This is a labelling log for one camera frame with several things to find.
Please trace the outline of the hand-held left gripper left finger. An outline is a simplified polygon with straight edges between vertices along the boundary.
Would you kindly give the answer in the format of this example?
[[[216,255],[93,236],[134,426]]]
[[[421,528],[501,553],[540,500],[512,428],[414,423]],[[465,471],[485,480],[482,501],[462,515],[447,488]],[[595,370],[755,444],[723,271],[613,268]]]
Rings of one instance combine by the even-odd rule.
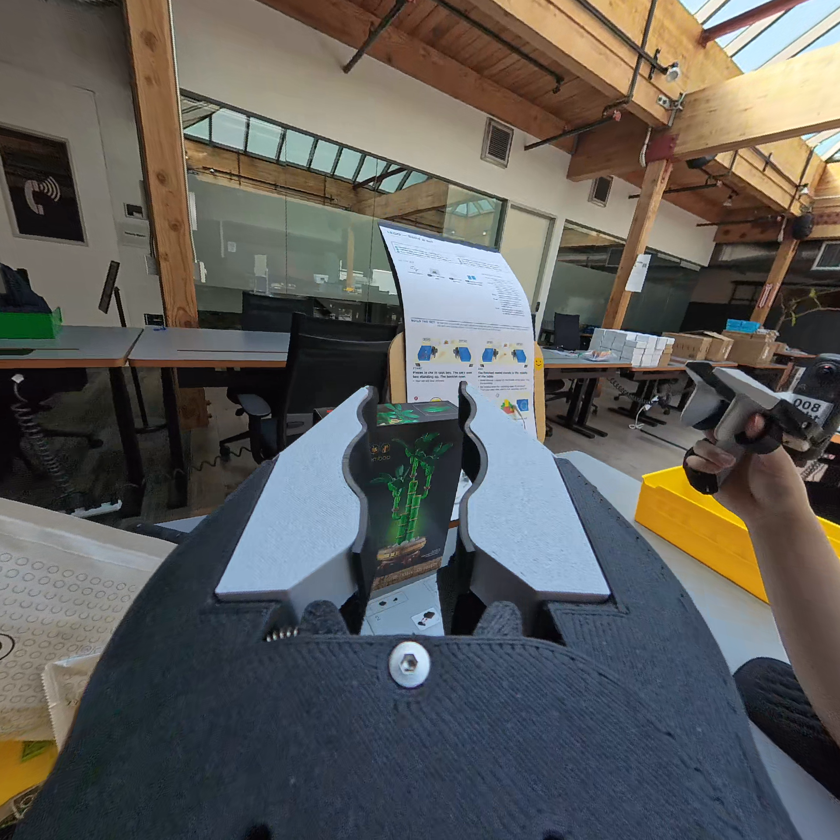
[[[297,620],[311,602],[350,603],[358,633],[371,596],[361,480],[378,391],[358,389],[281,451],[217,583],[222,602],[275,602]]]

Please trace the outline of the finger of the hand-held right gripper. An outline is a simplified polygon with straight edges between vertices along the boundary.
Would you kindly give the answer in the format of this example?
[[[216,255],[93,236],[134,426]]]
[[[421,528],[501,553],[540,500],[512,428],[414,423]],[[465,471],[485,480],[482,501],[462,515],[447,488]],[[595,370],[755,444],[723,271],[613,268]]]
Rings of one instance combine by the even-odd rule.
[[[738,405],[747,409],[749,415],[761,413],[766,417],[785,416],[785,409],[779,408],[783,402],[781,395],[743,371],[715,367],[714,376],[719,384],[720,396],[717,415],[722,417],[729,408]]]
[[[711,431],[723,415],[721,381],[716,369],[705,361],[686,362],[686,372],[693,384],[688,402],[681,410],[680,422],[698,431]]]

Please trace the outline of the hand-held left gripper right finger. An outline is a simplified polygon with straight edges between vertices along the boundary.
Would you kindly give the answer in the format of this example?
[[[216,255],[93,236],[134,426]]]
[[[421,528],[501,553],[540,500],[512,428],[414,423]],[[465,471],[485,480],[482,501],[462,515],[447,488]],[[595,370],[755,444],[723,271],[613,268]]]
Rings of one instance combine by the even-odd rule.
[[[477,386],[458,386],[461,468],[454,557],[437,573],[444,633],[470,634],[470,600],[511,602],[525,630],[543,604],[600,605],[611,588],[553,454]]]

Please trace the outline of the yellow plastic bin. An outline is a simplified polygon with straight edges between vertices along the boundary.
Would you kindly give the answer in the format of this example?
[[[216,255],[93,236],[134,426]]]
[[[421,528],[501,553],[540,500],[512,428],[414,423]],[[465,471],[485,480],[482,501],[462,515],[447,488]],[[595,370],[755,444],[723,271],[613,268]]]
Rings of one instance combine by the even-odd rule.
[[[53,770],[58,750],[21,763],[21,741],[1,741],[1,806],[15,796],[42,784]]]
[[[694,490],[682,467],[646,474],[635,520],[730,582],[768,602],[746,525]]]

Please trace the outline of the person's right forearm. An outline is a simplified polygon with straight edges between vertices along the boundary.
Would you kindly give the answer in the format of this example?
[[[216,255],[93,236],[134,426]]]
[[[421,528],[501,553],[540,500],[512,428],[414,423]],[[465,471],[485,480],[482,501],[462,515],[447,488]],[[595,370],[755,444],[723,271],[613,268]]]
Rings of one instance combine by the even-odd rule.
[[[744,516],[780,638],[808,700],[839,738],[839,562],[809,508]]]

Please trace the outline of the cardboard box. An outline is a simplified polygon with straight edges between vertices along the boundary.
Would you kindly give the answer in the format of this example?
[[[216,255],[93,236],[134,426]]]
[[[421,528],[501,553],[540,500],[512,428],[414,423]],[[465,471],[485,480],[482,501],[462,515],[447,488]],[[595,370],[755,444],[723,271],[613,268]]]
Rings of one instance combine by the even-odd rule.
[[[663,332],[663,337],[673,341],[673,361],[724,362],[733,345],[733,339],[712,331]]]
[[[777,350],[776,332],[731,332],[721,334],[731,341],[727,361],[736,364],[761,365],[772,362]]]

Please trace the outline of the stack of white boxes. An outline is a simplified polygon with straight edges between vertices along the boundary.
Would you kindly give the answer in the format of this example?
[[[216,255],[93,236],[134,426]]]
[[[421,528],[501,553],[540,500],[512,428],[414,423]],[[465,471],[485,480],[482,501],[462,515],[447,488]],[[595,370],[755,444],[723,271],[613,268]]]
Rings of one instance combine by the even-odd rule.
[[[593,359],[627,363],[636,368],[667,366],[675,338],[618,329],[595,329],[588,353]]]

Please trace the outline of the black bamboo set box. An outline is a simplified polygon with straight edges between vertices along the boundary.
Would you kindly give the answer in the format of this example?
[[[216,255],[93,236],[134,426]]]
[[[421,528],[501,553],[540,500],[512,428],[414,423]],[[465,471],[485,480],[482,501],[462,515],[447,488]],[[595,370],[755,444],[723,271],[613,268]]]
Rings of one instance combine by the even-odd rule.
[[[360,572],[376,597],[446,563],[464,437],[449,401],[382,403],[364,419],[364,454],[351,474],[367,504]]]

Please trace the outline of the instruction booklet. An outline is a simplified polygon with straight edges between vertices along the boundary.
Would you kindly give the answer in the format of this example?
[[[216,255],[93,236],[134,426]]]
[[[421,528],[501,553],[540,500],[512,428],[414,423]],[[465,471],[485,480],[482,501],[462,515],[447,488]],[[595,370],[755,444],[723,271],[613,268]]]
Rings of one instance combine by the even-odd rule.
[[[444,636],[435,574],[373,592],[361,635]]]

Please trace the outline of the grey office table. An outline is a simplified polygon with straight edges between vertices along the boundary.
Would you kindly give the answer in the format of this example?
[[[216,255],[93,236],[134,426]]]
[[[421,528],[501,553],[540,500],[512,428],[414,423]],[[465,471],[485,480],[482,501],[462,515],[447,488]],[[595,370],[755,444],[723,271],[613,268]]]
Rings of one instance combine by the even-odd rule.
[[[169,505],[187,503],[190,468],[184,456],[176,372],[198,368],[213,371],[283,369],[288,332],[146,327],[131,349],[129,366],[161,371],[164,427],[170,450]]]
[[[672,408],[669,388],[689,385],[686,367],[680,364],[636,367],[628,362],[586,359],[550,349],[544,349],[542,357],[547,435],[552,434],[553,427],[564,427],[585,438],[605,438],[605,431],[590,425],[595,393],[604,382],[613,382],[613,388],[631,403],[630,408],[616,408],[615,413],[654,426],[662,422],[649,418],[646,406],[664,395],[668,413]]]
[[[2,371],[108,371],[127,483],[120,513],[137,516],[142,508],[145,476],[133,406],[123,369],[142,328],[66,325],[54,339],[2,339]]]

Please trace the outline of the wooden sheet stand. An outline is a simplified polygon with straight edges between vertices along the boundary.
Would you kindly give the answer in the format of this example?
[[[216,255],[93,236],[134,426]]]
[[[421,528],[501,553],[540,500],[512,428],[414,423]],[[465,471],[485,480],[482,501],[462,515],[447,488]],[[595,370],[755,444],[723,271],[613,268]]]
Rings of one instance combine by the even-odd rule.
[[[534,358],[543,357],[542,349],[536,342],[533,345],[533,354]],[[406,396],[405,334],[403,331],[400,331],[394,337],[388,350],[386,396],[390,398],[392,403],[408,403]],[[537,438],[541,443],[544,443],[548,428],[545,415],[544,366],[540,371],[534,370],[533,402]]]

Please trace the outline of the printed instruction sheet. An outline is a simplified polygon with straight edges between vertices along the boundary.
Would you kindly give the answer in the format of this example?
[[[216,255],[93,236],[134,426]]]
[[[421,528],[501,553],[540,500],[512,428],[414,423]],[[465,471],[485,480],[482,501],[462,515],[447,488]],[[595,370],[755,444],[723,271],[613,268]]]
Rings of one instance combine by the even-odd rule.
[[[479,389],[537,437],[533,323],[502,254],[380,222],[402,303],[406,403],[458,401]]]

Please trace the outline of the black wrist rest cushion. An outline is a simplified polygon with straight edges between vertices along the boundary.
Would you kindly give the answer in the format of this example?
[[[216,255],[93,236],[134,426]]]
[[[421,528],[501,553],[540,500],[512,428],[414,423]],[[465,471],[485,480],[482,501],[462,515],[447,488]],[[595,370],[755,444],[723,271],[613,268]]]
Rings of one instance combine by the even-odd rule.
[[[733,678],[751,722],[837,799],[838,744],[814,712],[791,665],[753,658]]]

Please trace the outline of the small white paper bag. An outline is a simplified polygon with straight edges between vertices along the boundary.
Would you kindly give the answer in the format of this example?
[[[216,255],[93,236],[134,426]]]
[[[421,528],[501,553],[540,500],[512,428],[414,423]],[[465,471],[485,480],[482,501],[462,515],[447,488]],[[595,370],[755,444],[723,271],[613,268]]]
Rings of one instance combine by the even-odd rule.
[[[58,751],[63,750],[89,679],[100,654],[63,658],[45,667],[41,676],[49,720]]]

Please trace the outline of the black monitor on stand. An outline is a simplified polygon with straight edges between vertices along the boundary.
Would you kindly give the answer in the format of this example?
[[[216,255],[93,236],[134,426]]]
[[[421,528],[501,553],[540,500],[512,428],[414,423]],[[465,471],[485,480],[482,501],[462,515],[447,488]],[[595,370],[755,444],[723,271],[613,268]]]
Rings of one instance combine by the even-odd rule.
[[[108,265],[101,295],[98,302],[98,309],[102,314],[108,314],[112,305],[115,306],[119,318],[119,325],[122,328],[129,326],[123,307],[121,290],[118,286],[118,278],[121,264],[117,260],[111,260]]]

